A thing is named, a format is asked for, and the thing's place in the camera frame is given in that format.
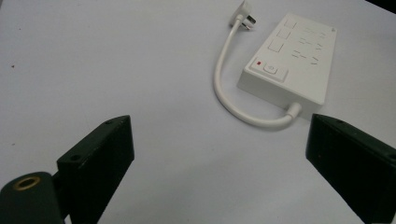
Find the power strip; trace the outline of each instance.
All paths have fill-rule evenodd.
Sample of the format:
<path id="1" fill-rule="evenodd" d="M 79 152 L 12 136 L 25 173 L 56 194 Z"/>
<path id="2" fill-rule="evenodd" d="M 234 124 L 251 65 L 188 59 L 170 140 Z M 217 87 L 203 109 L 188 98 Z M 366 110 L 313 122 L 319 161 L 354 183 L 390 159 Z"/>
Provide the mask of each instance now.
<path id="1" fill-rule="evenodd" d="M 274 105 L 302 106 L 311 120 L 324 104 L 337 31 L 287 14 L 244 68 L 237 87 Z"/>

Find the white surface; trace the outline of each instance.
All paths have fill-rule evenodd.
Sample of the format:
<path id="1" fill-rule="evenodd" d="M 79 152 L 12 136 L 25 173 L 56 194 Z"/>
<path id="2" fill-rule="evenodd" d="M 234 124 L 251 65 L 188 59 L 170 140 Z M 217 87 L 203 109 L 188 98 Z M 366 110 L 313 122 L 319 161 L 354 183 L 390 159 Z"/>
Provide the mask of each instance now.
<path id="1" fill-rule="evenodd" d="M 216 59 L 240 4 L 5 0 L 0 185 L 54 173 L 56 160 L 97 125 L 129 114 L 136 158 L 100 223 L 362 223 L 305 159 L 308 121 L 266 131 L 216 99 Z M 235 85 L 292 11 L 338 29 L 321 113 L 396 147 L 395 14 L 362 0 L 250 4 L 255 28 L 236 34 L 223 70 L 239 106 L 283 113 Z"/>
<path id="2" fill-rule="evenodd" d="M 298 103 L 301 117 L 311 120 L 325 103 L 336 34 L 334 27 L 288 13 L 247 63 L 237 86 L 281 108 Z"/>

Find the power switch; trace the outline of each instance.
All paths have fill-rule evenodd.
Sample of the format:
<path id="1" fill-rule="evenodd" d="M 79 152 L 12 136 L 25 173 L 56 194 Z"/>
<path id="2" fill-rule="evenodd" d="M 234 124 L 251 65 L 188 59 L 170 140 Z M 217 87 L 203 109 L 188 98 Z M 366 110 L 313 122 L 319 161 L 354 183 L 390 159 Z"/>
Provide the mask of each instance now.
<path id="1" fill-rule="evenodd" d="M 271 63 L 268 63 L 267 65 L 264 66 L 264 70 L 267 71 L 268 73 L 275 74 L 277 71 L 277 67 Z"/>

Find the screw hole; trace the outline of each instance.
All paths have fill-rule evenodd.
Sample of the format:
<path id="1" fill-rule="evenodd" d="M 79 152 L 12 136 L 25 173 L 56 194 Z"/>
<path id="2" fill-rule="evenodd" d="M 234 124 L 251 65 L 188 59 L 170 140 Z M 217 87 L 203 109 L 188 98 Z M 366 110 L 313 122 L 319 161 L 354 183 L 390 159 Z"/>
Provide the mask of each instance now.
<path id="1" fill-rule="evenodd" d="M 70 157 L 70 160 L 71 161 L 78 161 L 80 158 L 81 158 L 80 155 L 74 155 L 74 156 Z"/>
<path id="2" fill-rule="evenodd" d="M 37 185 L 38 182 L 40 182 L 40 177 L 38 177 L 38 176 L 29 176 L 29 177 L 26 177 L 26 178 L 18 181 L 14 185 L 14 189 L 18 190 L 18 191 L 30 189 L 30 188 L 34 187 L 35 185 Z"/>
<path id="3" fill-rule="evenodd" d="M 390 157 L 392 160 L 396 161 L 396 154 L 390 154 L 389 157 Z"/>

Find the power cord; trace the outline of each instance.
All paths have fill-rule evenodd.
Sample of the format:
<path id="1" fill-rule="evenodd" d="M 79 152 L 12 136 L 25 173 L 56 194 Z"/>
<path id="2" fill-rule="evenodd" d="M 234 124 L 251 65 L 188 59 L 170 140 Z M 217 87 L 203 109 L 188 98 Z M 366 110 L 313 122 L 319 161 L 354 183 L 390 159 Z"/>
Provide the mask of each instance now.
<path id="1" fill-rule="evenodd" d="M 251 6 L 250 4 L 244 0 L 244 2 L 239 6 L 239 8 L 235 11 L 233 16 L 231 17 L 230 24 L 233 26 L 233 29 L 231 30 L 230 34 L 228 35 L 224 46 L 221 50 L 221 54 L 219 56 L 218 62 L 216 64 L 216 70 L 215 70 L 215 75 L 214 75 L 214 89 L 215 93 L 221 102 L 221 104 L 235 117 L 238 119 L 241 119 L 242 121 L 258 126 L 258 127 L 263 127 L 263 128 L 282 128 L 286 127 L 289 125 L 301 112 L 302 107 L 298 103 L 292 103 L 288 111 L 286 112 L 286 115 L 280 119 L 259 119 L 250 116 L 249 114 L 241 111 L 239 108 L 237 108 L 235 105 L 233 105 L 230 100 L 225 96 L 223 89 L 221 87 L 221 68 L 224 63 L 224 58 L 225 55 L 227 54 L 228 48 L 230 47 L 230 43 L 233 39 L 233 36 L 237 32 L 239 26 L 243 25 L 247 29 L 250 29 L 249 26 L 244 24 L 244 20 L 250 21 L 251 24 L 256 23 L 256 21 L 249 16 L 251 11 Z"/>

